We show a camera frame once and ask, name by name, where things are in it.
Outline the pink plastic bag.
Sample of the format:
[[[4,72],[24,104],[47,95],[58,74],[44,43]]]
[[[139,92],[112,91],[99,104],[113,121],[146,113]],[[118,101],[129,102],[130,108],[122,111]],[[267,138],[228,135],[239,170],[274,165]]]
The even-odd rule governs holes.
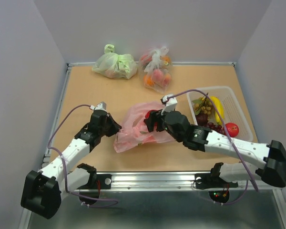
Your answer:
[[[138,103],[127,112],[121,123],[121,130],[116,134],[113,144],[114,150],[121,153],[139,145],[147,143],[167,143],[174,139],[166,132],[148,132],[144,123],[145,116],[151,110],[161,110],[163,105],[159,102]]]

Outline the yellow banana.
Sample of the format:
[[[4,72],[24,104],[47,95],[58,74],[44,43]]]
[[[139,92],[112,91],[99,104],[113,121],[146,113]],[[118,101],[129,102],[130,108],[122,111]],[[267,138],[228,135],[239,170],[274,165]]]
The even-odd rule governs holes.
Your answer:
[[[219,125],[223,125],[222,120],[224,120],[224,108],[222,103],[220,102],[220,100],[215,97],[215,96],[211,96],[210,97],[211,100],[214,103],[215,108],[217,109],[217,111],[219,112],[220,116],[218,115],[217,111],[214,112],[214,116],[215,116],[215,120]]]

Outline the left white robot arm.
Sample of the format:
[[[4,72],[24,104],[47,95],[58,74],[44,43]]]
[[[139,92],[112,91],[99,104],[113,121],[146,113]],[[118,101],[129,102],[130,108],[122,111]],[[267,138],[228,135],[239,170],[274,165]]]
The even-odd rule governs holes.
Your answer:
[[[80,197],[84,200],[83,204],[91,208],[94,204],[87,204],[88,200],[100,200],[99,197],[83,196],[76,189],[81,186],[91,188],[98,183],[94,167],[77,163],[100,143],[103,136],[110,137],[121,129],[103,104],[90,106],[93,111],[90,121],[63,152],[59,151],[59,155],[39,171],[32,170],[28,173],[20,202],[23,208],[50,219],[68,195]]]

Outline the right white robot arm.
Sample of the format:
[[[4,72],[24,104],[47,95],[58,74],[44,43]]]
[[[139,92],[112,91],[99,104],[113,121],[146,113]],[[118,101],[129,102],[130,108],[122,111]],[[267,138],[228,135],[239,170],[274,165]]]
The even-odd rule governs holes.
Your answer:
[[[151,110],[144,123],[149,132],[166,131],[188,149],[240,160],[235,164],[216,163],[209,173],[201,175],[201,188],[221,187],[241,180],[261,180],[273,187],[286,187],[286,150],[279,141],[261,144],[228,138],[210,128],[190,124],[178,111]]]

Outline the dark red grape bunch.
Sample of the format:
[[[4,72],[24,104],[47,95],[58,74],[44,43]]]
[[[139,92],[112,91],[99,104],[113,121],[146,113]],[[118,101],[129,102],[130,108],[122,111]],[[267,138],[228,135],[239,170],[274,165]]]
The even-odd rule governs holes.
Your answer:
[[[210,129],[212,129],[212,130],[214,130],[214,131],[216,131],[222,135],[226,135],[225,130],[221,125],[216,125],[212,122],[208,122],[207,124],[204,125],[204,127],[210,128]]]

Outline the tan longan bunch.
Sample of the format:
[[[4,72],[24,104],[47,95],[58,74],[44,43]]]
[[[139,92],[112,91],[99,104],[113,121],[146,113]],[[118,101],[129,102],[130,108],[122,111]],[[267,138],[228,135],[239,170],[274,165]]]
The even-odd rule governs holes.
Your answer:
[[[210,115],[214,106],[206,96],[192,100],[195,116],[199,114]]]

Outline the red apple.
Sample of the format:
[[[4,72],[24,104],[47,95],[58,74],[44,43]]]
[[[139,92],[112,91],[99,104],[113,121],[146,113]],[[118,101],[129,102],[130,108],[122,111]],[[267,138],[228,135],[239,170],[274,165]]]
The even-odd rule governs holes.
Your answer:
[[[146,113],[145,115],[145,120],[156,120],[156,116],[157,116],[157,110],[150,110]]]
[[[231,137],[236,137],[239,134],[239,127],[234,123],[227,123],[226,125],[228,134]]]

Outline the dark purple mangosteen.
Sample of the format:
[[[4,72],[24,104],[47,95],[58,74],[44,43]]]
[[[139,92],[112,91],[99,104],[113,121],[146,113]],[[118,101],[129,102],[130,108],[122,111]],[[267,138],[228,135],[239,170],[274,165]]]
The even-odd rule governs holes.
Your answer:
[[[200,113],[200,114],[196,115],[195,117],[196,117],[197,125],[199,125],[199,126],[204,126],[208,123],[208,115],[207,114]]]

